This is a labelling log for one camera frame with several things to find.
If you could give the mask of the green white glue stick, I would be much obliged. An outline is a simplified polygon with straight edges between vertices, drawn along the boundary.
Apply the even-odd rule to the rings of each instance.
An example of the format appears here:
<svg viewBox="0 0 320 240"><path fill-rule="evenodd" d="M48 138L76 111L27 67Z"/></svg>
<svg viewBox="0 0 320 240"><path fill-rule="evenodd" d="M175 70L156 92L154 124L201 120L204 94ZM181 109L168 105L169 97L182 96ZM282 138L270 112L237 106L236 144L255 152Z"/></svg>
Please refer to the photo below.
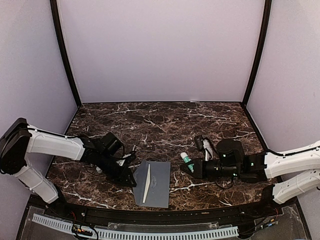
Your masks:
<svg viewBox="0 0 320 240"><path fill-rule="evenodd" d="M194 164L191 163L191 158L186 152L181 152L180 157L182 158L183 162L186 164L188 169L193 173L194 172Z"/></svg>

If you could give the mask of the beige letter sheet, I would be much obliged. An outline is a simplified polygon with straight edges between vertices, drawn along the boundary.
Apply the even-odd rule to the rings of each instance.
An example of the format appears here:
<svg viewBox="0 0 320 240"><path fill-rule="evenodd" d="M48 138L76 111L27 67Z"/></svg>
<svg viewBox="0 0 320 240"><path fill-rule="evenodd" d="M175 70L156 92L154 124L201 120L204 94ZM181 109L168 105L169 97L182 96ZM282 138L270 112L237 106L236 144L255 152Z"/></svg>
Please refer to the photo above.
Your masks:
<svg viewBox="0 0 320 240"><path fill-rule="evenodd" d="M150 183L151 183L151 166L150 166L150 164L148 164L146 180L145 180L145 187L144 187L144 192L143 192L143 199L142 199L143 204L146 202Z"/></svg>

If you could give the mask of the grey paper envelope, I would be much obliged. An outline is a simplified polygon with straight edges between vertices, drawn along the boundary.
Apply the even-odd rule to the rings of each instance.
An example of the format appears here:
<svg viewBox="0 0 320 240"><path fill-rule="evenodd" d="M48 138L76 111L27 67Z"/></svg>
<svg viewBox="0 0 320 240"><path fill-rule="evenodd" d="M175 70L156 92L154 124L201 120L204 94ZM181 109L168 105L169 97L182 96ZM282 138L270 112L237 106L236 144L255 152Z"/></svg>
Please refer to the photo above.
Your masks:
<svg viewBox="0 0 320 240"><path fill-rule="evenodd" d="M150 185L143 203L146 176L150 164ZM135 204L141 207L163 208L169 207L171 163L160 161L142 161L133 176L137 186L132 189Z"/></svg>

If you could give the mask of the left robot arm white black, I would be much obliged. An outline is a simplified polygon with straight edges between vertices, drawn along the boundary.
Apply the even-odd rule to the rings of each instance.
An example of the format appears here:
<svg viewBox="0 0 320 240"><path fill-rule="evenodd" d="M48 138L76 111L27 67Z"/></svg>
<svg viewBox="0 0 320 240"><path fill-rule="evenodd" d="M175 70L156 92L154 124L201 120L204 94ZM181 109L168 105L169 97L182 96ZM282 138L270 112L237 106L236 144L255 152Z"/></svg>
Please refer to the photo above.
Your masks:
<svg viewBox="0 0 320 240"><path fill-rule="evenodd" d="M137 182L129 165L136 159L136 151L116 156L124 149L124 144L111 132L99 138L63 135L37 128L28 124L25 118L18 118L0 138L0 172L17 178L51 205L58 217L67 218L71 208L63 201L63 194L32 166L27 155L61 157L93 165L112 183L133 188Z"/></svg>

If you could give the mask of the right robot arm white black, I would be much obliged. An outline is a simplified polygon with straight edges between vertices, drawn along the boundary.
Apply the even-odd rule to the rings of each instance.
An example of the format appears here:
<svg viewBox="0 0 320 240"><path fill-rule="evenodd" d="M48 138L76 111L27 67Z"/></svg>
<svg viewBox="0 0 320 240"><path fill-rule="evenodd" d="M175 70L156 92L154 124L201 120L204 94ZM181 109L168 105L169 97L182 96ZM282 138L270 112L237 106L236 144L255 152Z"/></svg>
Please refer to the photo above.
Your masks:
<svg viewBox="0 0 320 240"><path fill-rule="evenodd" d="M231 138L218 142L216 147L208 138L195 138L203 158L191 159L186 152L180 154L180 169L196 179L238 178L246 183L258 183L289 173L298 173L286 181L267 186L262 191L263 200L255 205L255 213L266 217L286 201L320 186L320 143L289 151L263 152L246 155L240 141Z"/></svg>

